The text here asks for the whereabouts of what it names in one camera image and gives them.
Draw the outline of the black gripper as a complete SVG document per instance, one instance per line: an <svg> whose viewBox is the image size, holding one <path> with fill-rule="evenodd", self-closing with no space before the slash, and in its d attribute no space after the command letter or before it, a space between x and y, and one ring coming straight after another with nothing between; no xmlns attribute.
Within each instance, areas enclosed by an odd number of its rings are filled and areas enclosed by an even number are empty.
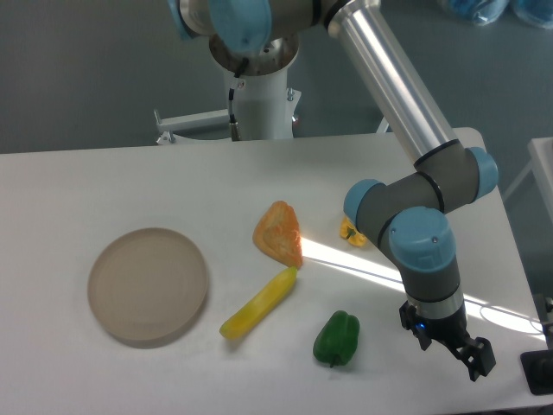
<svg viewBox="0 0 553 415"><path fill-rule="evenodd" d="M454 350L455 357L468 370L471 381L486 377L496 366L492 344L483 337L471 338L467 332L465 303L454 306L454 312L445 317L427 317L409 301L399 309L400 321L404 329L410 331L419 341L422 351L432 342Z"/></svg>

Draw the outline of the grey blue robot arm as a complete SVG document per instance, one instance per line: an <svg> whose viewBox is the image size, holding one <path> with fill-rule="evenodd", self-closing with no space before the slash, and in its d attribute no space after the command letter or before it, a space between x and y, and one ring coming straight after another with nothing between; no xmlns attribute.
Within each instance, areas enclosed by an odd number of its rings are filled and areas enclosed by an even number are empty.
<svg viewBox="0 0 553 415"><path fill-rule="evenodd" d="M337 39L391 125L415 171L390 185L354 184L344 213L399 270L406 291L402 326L421 348L439 342L472 380L495 365L491 343L467 332L466 307L447 214L492 192L499 173L481 148L464 147L398 44L377 1L172 1L184 39L205 36L230 76L226 119L235 141L292 132L284 96L253 86L286 69L296 36L321 25Z"/></svg>

